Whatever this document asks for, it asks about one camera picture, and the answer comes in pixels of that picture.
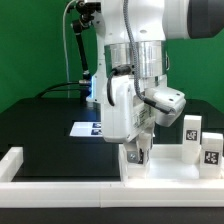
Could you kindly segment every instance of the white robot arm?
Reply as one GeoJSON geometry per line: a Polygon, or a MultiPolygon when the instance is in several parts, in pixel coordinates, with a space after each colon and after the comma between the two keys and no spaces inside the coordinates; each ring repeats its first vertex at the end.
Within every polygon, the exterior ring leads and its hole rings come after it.
{"type": "Polygon", "coordinates": [[[217,7],[211,7],[214,3],[224,8],[221,1],[212,1],[81,1],[98,4],[92,21],[98,70],[87,100],[101,104],[103,136],[124,144],[129,163],[147,167],[155,122],[170,126],[186,102],[182,92],[167,87],[166,37],[209,37],[220,31],[224,24],[216,24],[215,30],[210,23],[201,28],[204,19],[214,23],[213,15],[220,16],[217,7]],[[202,5],[213,11],[197,13],[202,5]]]}

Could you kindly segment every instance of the white cube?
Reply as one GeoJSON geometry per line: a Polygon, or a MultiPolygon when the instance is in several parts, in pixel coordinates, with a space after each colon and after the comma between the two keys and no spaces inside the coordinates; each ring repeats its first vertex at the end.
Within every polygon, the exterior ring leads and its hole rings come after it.
{"type": "Polygon", "coordinates": [[[196,164],[200,157],[201,116],[186,115],[183,127],[182,161],[196,164]]]}
{"type": "Polygon", "coordinates": [[[201,120],[201,116],[184,117],[183,144],[200,145],[201,120]]]}
{"type": "Polygon", "coordinates": [[[220,178],[223,154],[223,135],[202,133],[200,178],[220,178]]]}

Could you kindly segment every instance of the cable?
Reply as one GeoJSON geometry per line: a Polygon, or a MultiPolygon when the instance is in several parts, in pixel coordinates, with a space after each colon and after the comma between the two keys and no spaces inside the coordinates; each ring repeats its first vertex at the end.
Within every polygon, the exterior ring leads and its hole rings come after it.
{"type": "Polygon", "coordinates": [[[108,99],[108,102],[111,106],[114,106],[114,101],[112,99],[112,92],[111,92],[111,84],[112,84],[112,79],[114,77],[114,75],[116,74],[116,72],[113,70],[111,73],[110,73],[110,76],[108,77],[108,80],[107,80],[107,99],[108,99]]]}
{"type": "Polygon", "coordinates": [[[79,88],[79,89],[52,89],[52,90],[47,90],[43,91],[41,94],[38,94],[35,98],[42,98],[46,93],[49,92],[67,92],[67,91],[87,91],[89,88],[79,88]]]}
{"type": "Polygon", "coordinates": [[[131,72],[131,68],[129,65],[120,65],[120,66],[117,66],[116,68],[112,69],[110,76],[108,77],[108,80],[107,80],[107,99],[111,106],[115,106],[113,98],[112,98],[112,79],[113,79],[113,77],[115,75],[116,76],[128,75],[128,74],[130,74],[130,72],[131,72]]]}
{"type": "Polygon", "coordinates": [[[44,91],[38,93],[35,96],[35,98],[41,98],[46,92],[52,91],[55,88],[59,88],[59,87],[63,87],[63,86],[77,85],[77,84],[79,84],[79,82],[66,82],[66,83],[60,83],[60,84],[56,84],[56,85],[50,86],[47,89],[45,89],[44,91]]]}
{"type": "Polygon", "coordinates": [[[140,78],[140,64],[139,64],[139,56],[138,56],[138,50],[137,46],[132,34],[131,25],[129,21],[129,14],[128,14],[128,0],[124,0],[124,6],[123,6],[123,13],[124,13],[124,22],[127,29],[128,37],[131,44],[131,49],[133,52],[133,60],[134,60],[134,86],[135,86],[135,92],[136,95],[141,99],[142,101],[145,101],[145,96],[141,94],[140,87],[139,87],[139,78],[140,78]]]}
{"type": "Polygon", "coordinates": [[[68,61],[68,51],[67,51],[67,43],[66,43],[66,31],[65,31],[65,17],[66,13],[68,11],[68,8],[70,5],[77,0],[72,0],[71,2],[68,3],[68,5],[65,8],[64,14],[63,14],[63,43],[64,43],[64,54],[65,54],[65,63],[66,63],[66,77],[67,77],[67,82],[70,82],[70,72],[69,72],[69,61],[68,61]]]}

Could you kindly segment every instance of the green wall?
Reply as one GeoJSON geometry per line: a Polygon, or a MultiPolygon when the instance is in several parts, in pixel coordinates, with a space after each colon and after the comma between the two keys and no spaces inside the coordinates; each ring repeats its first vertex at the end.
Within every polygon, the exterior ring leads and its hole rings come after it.
{"type": "MultiPolygon", "coordinates": [[[[0,1],[0,111],[21,98],[66,81],[62,15],[67,0],[0,1]]],[[[67,16],[67,25],[76,15],[67,16]]],[[[81,77],[77,47],[67,26],[71,79],[81,77]]],[[[93,30],[84,34],[90,70],[96,69],[93,30]]],[[[168,41],[169,86],[224,112],[224,32],[206,40],[168,41]]]]}

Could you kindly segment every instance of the white border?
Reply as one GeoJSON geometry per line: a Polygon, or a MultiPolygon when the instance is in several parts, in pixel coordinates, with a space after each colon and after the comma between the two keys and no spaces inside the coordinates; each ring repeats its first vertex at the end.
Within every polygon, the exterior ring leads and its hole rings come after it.
{"type": "Polygon", "coordinates": [[[21,156],[22,148],[12,148],[0,162],[0,208],[224,206],[222,179],[149,179],[126,183],[9,182],[12,173],[15,175],[22,164],[21,156]]]}

